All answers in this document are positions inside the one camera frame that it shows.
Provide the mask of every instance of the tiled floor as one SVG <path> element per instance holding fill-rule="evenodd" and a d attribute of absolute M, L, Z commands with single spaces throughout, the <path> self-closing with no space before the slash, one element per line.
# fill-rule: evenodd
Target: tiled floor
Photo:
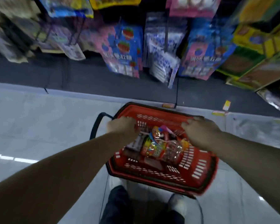
<path fill-rule="evenodd" d="M 100 112 L 114 115 L 122 105 L 0 89 L 0 181 L 29 165 L 6 160 L 6 156 L 41 160 L 82 143 L 89 139 Z M 221 130 L 245 137 L 239 132 L 245 127 L 241 123 L 248 118 L 246 115 L 221 117 L 212 115 L 210 110 L 184 107 L 177 107 L 177 110 L 205 116 L 214 120 Z M 108 118 L 103 119 L 98 135 L 105 132 L 107 121 Z M 272 129 L 280 129 L 280 125 L 274 125 Z M 248 139 L 258 140 L 259 135 L 256 137 Z M 136 211 L 136 223 L 151 223 L 156 212 L 171 196 L 170 192 L 134 182 L 128 182 L 127 187 Z M 103 166 L 60 223 L 98 223 L 109 192 L 108 173 Z M 280 224 L 280 216 L 265 201 L 260 200 L 257 193 L 224 162 L 220 162 L 213 184 L 198 201 L 202 206 L 205 224 Z M 187 204 L 186 223 L 200 224 L 198 204 L 192 199 L 187 199 Z"/>

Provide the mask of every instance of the white sneaker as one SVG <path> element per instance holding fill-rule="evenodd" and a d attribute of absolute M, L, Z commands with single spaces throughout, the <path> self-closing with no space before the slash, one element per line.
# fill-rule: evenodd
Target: white sneaker
<path fill-rule="evenodd" d="M 117 177 L 113 177 L 113 176 L 109 176 L 109 187 L 110 190 L 114 189 L 115 187 L 122 185 L 125 190 L 127 190 L 127 181 L 125 179 L 122 178 L 117 178 Z"/>
<path fill-rule="evenodd" d="M 186 204 L 185 197 L 174 193 L 168 201 L 168 210 L 177 211 L 185 218 L 187 214 L 187 204 Z"/>

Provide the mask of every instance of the shopping basket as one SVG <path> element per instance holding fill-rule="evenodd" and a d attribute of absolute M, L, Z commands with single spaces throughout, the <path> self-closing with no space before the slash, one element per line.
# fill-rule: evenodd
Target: shopping basket
<path fill-rule="evenodd" d="M 133 117 L 139 127 L 152 128 L 153 126 L 166 125 L 181 138 L 187 138 L 181 123 L 193 118 L 193 116 L 184 113 L 130 102 L 124 105 L 114 117 L 100 113 L 94 123 L 90 139 L 96 137 L 98 126 L 104 116 L 112 119 L 121 116 Z M 111 176 L 189 197 L 202 195 L 206 191 L 216 175 L 219 161 L 213 153 L 190 146 L 184 151 L 182 161 L 178 165 L 162 163 L 163 171 L 160 171 L 128 158 L 122 153 L 123 149 L 116 152 L 106 163 L 108 173 Z"/>

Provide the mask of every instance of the strawberry package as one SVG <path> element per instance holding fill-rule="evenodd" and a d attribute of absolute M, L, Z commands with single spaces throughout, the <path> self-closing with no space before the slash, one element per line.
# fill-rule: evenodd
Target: strawberry package
<path fill-rule="evenodd" d="M 226 19 L 193 20 L 188 44 L 179 67 L 179 76 L 207 80 L 234 52 L 233 27 L 223 27 Z"/>
<path fill-rule="evenodd" d="M 110 71 L 139 78 L 139 70 L 142 70 L 141 26 L 123 21 L 104 26 L 93 35 L 93 43 Z"/>
<path fill-rule="evenodd" d="M 213 18 L 221 0 L 167 0 L 170 16 Z"/>

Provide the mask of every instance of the jeans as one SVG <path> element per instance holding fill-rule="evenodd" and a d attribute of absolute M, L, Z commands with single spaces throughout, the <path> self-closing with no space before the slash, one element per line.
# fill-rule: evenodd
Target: jeans
<path fill-rule="evenodd" d="M 133 224 L 134 211 L 123 186 L 111 190 L 100 224 Z M 157 216 L 162 224 L 184 224 L 184 217 L 176 211 L 163 211 Z"/>

